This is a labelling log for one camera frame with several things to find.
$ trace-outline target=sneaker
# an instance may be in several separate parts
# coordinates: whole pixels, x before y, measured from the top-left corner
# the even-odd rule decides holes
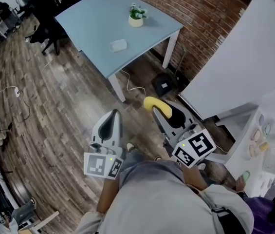
[[[32,197],[32,198],[30,199],[30,201],[34,204],[35,209],[36,209],[36,208],[37,208],[37,202],[36,202],[35,198]]]
[[[198,165],[198,169],[199,169],[199,170],[202,170],[202,171],[205,170],[205,167],[206,167],[206,164],[205,164],[205,163],[201,163],[201,164]]]
[[[128,153],[130,153],[135,148],[136,147],[131,142],[127,143],[127,151],[128,151]]]

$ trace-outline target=flower pot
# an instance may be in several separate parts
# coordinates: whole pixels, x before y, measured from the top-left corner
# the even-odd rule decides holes
[[[141,27],[144,24],[143,18],[133,19],[131,16],[128,17],[128,22],[132,27],[135,27],[135,28]]]

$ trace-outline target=green object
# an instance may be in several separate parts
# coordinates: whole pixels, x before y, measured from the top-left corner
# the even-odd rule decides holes
[[[250,177],[251,173],[249,171],[245,171],[242,176],[243,176],[243,179],[244,179],[244,182],[246,182],[249,177]]]
[[[141,18],[147,18],[146,16],[147,10],[142,9],[140,6],[137,7],[135,3],[132,4],[129,12],[130,12],[130,16],[135,20],[141,19]]]

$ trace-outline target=brick wall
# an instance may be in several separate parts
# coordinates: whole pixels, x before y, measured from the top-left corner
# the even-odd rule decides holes
[[[193,78],[227,37],[251,0],[143,0],[184,25],[180,31],[171,64],[176,67],[188,50],[182,73]],[[167,40],[155,47],[162,56]]]

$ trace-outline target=blue table top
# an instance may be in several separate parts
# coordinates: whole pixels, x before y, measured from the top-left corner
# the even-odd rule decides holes
[[[140,28],[129,25],[132,3],[147,10]],[[81,0],[56,17],[73,43],[108,78],[183,25],[141,0]],[[128,48],[112,52],[110,43],[125,39]]]

